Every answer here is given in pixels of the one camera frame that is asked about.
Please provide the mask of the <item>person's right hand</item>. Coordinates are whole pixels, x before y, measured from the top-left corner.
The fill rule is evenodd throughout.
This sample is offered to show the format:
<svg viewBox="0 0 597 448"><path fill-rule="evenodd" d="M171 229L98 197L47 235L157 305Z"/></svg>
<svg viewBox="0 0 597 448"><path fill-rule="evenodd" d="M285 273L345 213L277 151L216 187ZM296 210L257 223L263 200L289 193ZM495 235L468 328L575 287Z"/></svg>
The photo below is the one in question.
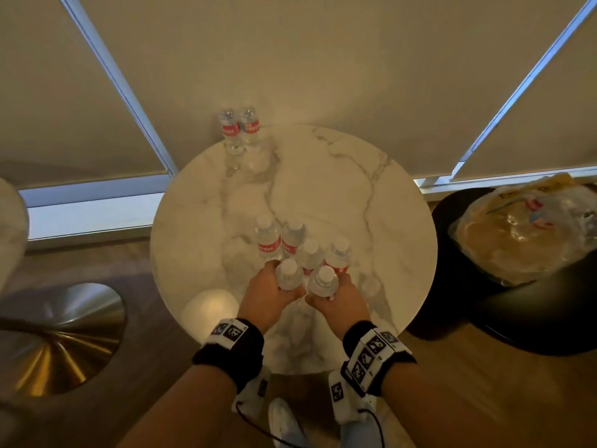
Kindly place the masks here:
<svg viewBox="0 0 597 448"><path fill-rule="evenodd" d="M340 276L338 290L333 300L329 300L329 307L316 310L324 316L331 331L341 341L347 333L362 337L374 328L366 301L347 273Z"/></svg>

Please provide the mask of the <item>person's left hand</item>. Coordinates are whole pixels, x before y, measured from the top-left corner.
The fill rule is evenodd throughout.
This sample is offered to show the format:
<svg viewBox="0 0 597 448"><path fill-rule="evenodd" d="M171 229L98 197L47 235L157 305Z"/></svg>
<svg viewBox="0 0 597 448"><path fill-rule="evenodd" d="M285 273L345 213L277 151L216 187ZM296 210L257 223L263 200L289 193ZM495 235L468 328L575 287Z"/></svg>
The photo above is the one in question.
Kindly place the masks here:
<svg viewBox="0 0 597 448"><path fill-rule="evenodd" d="M279 297L275 269L280 260L271 260L250 279L240 303L237 318L249 321L265 335L280 319L288 305Z"/></svg>

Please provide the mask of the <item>small clear water bottle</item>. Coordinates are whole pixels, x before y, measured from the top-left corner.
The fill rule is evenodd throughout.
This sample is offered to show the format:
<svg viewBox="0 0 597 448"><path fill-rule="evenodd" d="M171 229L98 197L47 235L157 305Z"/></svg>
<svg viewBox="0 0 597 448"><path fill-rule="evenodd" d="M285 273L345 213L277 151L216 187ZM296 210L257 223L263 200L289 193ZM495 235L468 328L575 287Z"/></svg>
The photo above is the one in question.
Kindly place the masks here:
<svg viewBox="0 0 597 448"><path fill-rule="evenodd" d="M323 299L333 300L339 287L339 278L334 268L329 265L321 266L311 273L307 291Z"/></svg>
<svg viewBox="0 0 597 448"><path fill-rule="evenodd" d="M281 261L275 269L275 275L278 287L281 290L293 291L303 285L303 269L292 258Z"/></svg>

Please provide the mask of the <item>person's left forearm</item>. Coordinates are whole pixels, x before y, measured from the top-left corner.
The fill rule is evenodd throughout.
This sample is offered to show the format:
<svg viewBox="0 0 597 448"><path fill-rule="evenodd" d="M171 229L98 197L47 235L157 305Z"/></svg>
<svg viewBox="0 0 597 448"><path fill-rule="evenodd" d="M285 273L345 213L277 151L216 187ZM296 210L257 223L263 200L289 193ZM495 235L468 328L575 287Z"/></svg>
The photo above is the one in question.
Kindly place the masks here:
<svg viewBox="0 0 597 448"><path fill-rule="evenodd" d="M236 394L222 370L192 366L116 448L208 448L227 422Z"/></svg>

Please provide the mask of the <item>person's right forearm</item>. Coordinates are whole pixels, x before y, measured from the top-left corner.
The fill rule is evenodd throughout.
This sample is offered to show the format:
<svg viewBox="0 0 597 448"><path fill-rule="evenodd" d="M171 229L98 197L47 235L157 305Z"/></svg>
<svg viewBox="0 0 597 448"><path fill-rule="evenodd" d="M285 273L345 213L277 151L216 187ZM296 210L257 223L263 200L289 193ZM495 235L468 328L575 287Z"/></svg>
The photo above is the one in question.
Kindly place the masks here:
<svg viewBox="0 0 597 448"><path fill-rule="evenodd" d="M414 363L396 363L382 398L417 448L520 448L511 432Z"/></svg>

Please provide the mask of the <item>cluster of red-label bottles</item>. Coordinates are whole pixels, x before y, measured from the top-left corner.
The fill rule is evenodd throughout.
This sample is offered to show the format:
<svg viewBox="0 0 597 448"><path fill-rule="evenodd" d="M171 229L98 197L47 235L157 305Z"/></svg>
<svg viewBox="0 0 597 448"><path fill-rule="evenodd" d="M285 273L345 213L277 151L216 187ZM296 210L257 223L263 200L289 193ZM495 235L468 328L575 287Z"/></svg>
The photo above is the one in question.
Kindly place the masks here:
<svg viewBox="0 0 597 448"><path fill-rule="evenodd" d="M301 219L291 219L280 225L271 214L256 218L258 252L265 259L293 259L310 277L323 266L330 266L336 274L347 272L352 263L352 244L343 237L334 239L327 248L309 236Z"/></svg>

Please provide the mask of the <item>black wristband with marker tags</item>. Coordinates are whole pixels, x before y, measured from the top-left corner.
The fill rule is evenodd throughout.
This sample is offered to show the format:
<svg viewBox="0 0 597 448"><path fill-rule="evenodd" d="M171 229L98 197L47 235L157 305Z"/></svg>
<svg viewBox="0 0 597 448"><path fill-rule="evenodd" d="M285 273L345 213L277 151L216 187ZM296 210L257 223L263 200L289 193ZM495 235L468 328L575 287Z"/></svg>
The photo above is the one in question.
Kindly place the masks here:
<svg viewBox="0 0 597 448"><path fill-rule="evenodd" d="M203 346L192 357L195 366L211 366L230 377L240 394L263 367L265 339L246 319L220 320Z"/></svg>
<svg viewBox="0 0 597 448"><path fill-rule="evenodd" d="M413 363L411 351L389 330L370 321L359 321L346 332L342 340L348 360L340 373L360 396L382 396L382 384L395 363Z"/></svg>

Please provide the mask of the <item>white shoe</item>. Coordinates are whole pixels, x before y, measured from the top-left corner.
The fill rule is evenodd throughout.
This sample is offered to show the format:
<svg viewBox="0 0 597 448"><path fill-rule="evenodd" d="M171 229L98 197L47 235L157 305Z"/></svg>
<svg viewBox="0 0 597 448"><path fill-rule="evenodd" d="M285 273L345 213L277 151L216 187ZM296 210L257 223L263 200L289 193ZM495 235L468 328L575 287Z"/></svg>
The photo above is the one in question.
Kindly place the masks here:
<svg viewBox="0 0 597 448"><path fill-rule="evenodd" d="M275 448L309 448L309 442L287 402L277 397L268 406L268 426Z"/></svg>

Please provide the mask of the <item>blue jeans leg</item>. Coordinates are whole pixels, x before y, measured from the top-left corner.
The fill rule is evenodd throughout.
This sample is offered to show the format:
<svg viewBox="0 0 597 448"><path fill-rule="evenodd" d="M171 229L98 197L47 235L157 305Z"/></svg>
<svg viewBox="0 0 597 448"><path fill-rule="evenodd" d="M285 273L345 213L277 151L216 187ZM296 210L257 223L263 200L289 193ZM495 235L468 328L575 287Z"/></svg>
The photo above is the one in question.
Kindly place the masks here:
<svg viewBox="0 0 597 448"><path fill-rule="evenodd" d="M361 416L363 421L340 426L340 448L386 448L378 421L369 413Z"/></svg>

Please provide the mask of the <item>small red-label water bottle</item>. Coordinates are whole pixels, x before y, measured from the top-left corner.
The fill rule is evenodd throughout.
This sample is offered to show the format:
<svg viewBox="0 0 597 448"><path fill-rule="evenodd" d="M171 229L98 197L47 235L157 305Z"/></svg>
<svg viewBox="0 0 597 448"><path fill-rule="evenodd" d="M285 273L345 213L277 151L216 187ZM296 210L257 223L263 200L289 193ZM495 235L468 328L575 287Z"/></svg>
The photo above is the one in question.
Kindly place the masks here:
<svg viewBox="0 0 597 448"><path fill-rule="evenodd" d="M243 105L240 110L240 126L243 143L248 148L260 144L260 119L253 105Z"/></svg>
<svg viewBox="0 0 597 448"><path fill-rule="evenodd" d="M232 156L242 155L244 146L241 140L240 120L235 109L232 107L221 109L219 122L223 135L224 149Z"/></svg>

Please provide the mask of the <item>plastic bag of flatbread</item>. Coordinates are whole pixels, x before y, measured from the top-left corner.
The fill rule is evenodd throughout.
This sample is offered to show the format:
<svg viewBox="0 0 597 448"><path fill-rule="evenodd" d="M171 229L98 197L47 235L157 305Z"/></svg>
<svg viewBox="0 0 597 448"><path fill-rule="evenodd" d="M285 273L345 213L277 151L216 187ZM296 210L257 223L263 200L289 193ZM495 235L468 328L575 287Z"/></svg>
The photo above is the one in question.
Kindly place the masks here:
<svg viewBox="0 0 597 448"><path fill-rule="evenodd" d="M597 250L597 192L565 172L499 187L472 202L448 233L487 276L520 286Z"/></svg>

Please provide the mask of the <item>black round side table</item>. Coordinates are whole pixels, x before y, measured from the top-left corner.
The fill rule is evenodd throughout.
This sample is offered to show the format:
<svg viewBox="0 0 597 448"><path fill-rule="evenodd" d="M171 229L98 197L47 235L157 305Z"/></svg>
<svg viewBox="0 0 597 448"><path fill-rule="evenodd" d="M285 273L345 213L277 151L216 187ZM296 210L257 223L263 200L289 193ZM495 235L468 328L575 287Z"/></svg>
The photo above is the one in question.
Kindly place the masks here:
<svg viewBox="0 0 597 448"><path fill-rule="evenodd" d="M504 287L482 273L456 246L449 225L493 188L459 190L432 210L437 268L409 334L440 340L471 323L523 351L569 356L597 349L597 250L555 274Z"/></svg>

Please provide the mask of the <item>brushed gold table base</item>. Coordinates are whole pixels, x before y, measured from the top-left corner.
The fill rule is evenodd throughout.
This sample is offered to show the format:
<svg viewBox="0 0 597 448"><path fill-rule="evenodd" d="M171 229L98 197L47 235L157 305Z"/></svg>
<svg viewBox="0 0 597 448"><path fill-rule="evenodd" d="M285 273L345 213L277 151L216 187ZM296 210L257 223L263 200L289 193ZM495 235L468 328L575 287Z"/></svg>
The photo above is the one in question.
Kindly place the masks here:
<svg viewBox="0 0 597 448"><path fill-rule="evenodd" d="M44 398L97 376L123 341L122 297L99 283L0 298L0 395Z"/></svg>

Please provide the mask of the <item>beige roller blind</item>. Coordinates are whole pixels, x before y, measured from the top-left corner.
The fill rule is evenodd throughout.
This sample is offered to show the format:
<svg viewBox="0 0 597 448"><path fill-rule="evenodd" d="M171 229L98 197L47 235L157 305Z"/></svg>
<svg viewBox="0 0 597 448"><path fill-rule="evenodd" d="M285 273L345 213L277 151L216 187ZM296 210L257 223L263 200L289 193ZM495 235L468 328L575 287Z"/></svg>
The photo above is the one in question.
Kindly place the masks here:
<svg viewBox="0 0 597 448"><path fill-rule="evenodd" d="M597 166L597 6L455 179L590 166Z"/></svg>
<svg viewBox="0 0 597 448"><path fill-rule="evenodd" d="M165 169L60 0L0 0L0 177L18 188Z"/></svg>
<svg viewBox="0 0 597 448"><path fill-rule="evenodd" d="M587 0L79 0L176 165L263 126L351 134L452 171Z"/></svg>

